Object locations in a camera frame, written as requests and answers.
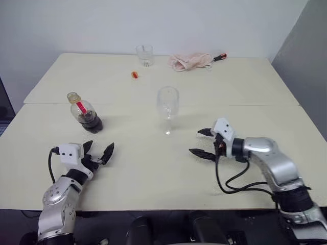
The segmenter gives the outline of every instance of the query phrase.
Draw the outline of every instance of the bottle cap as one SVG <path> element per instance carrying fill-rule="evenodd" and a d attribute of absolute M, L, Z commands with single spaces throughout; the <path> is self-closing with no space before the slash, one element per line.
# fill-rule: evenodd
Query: bottle cap
<path fill-rule="evenodd" d="M 81 97 L 75 92 L 70 92 L 67 94 L 67 99 L 71 104 L 74 104 L 74 103 L 80 101 Z"/>

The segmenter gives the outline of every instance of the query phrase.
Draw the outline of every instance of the screwdriver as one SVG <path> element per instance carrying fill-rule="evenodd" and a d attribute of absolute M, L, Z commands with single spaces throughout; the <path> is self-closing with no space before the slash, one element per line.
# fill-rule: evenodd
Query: screwdriver
<path fill-rule="evenodd" d="M 224 60 L 227 58 L 227 54 L 223 53 L 217 57 L 214 57 L 213 61 Z"/>

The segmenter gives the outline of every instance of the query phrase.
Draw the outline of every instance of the drinking glass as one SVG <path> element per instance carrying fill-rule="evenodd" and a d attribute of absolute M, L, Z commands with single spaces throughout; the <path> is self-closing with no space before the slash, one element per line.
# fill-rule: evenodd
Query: drinking glass
<path fill-rule="evenodd" d="M 142 44 L 136 47 L 136 53 L 143 66 L 153 65 L 153 48 L 149 44 Z"/>
<path fill-rule="evenodd" d="M 158 91 L 157 110 L 161 118 L 165 120 L 165 134 L 172 131 L 172 120 L 179 110 L 179 93 L 176 88 L 163 87 Z"/>

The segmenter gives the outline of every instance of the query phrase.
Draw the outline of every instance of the clear plastic cup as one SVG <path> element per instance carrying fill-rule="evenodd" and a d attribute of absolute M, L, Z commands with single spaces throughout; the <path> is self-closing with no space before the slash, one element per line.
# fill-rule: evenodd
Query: clear plastic cup
<path fill-rule="evenodd" d="M 136 53 L 143 66 L 151 66 L 154 63 L 153 48 L 149 44 L 142 44 L 136 47 Z"/>

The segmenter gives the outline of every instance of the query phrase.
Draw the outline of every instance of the orange object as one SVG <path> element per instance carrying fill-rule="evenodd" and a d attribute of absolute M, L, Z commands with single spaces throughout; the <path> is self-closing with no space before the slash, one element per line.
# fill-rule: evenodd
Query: orange object
<path fill-rule="evenodd" d="M 137 74 L 137 72 L 133 71 L 133 72 L 132 72 L 132 77 L 133 77 L 133 78 L 138 78 L 138 74 Z"/>

